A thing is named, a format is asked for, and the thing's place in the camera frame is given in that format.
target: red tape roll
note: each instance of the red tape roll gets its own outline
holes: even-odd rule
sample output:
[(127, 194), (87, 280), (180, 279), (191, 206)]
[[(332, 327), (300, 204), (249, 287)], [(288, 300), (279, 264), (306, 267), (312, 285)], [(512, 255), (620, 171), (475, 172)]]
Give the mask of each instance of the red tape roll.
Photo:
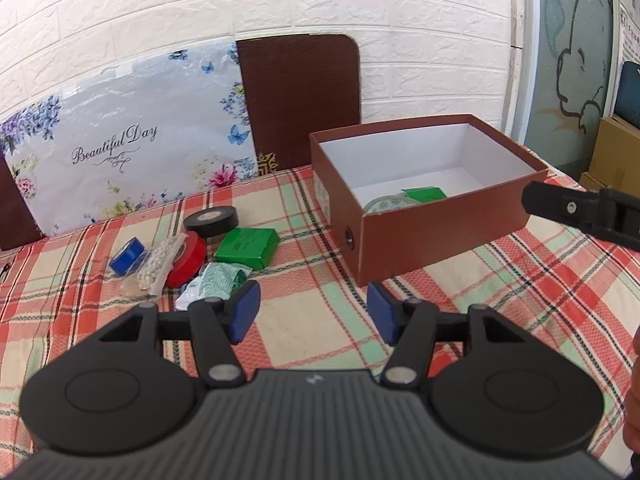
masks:
[(174, 267), (166, 277), (166, 286), (183, 286), (193, 278), (207, 257), (207, 245), (195, 231), (187, 237), (174, 260)]

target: hand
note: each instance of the hand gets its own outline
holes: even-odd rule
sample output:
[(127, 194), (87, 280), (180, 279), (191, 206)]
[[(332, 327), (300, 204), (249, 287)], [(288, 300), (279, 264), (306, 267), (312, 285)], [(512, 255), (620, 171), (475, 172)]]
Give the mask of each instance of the hand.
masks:
[[(634, 351), (640, 355), (640, 328), (634, 336)], [(640, 453), (640, 360), (631, 369), (631, 387), (625, 397), (626, 418), (622, 438), (633, 452)]]

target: pink flower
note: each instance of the pink flower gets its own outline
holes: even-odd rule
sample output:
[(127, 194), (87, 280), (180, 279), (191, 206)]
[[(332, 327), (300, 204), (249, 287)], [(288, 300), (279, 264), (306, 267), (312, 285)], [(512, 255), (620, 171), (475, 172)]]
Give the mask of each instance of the pink flower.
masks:
[(30, 178), (25, 176), (20, 177), (15, 181), (20, 190), (20, 193), (25, 198), (33, 198), (35, 196), (36, 187), (33, 185), (33, 182)]
[(215, 189), (219, 187), (230, 186), (238, 179), (238, 170), (235, 166), (229, 166), (223, 164), (222, 168), (214, 171), (213, 175), (209, 179), (209, 186)]

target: ribbed gray surface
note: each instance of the ribbed gray surface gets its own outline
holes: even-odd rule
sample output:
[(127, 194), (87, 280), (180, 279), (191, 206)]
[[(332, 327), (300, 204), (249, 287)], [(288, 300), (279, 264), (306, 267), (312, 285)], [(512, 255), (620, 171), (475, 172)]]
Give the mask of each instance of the ribbed gray surface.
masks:
[(209, 394), (169, 439), (129, 456), (73, 458), (45, 450), (11, 480), (576, 480), (615, 478), (585, 453), (522, 463), (466, 448), (412, 394), (368, 372), (261, 371)]

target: open cardboard box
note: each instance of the open cardboard box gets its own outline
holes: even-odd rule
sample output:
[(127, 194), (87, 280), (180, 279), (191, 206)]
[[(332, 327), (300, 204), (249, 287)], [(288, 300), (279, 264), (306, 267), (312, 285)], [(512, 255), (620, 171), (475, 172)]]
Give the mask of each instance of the open cardboard box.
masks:
[[(524, 227), (523, 188), (547, 166), (470, 115), (358, 124), (310, 135), (316, 197), (359, 286), (439, 262)], [(365, 214), (411, 187), (447, 195)]]

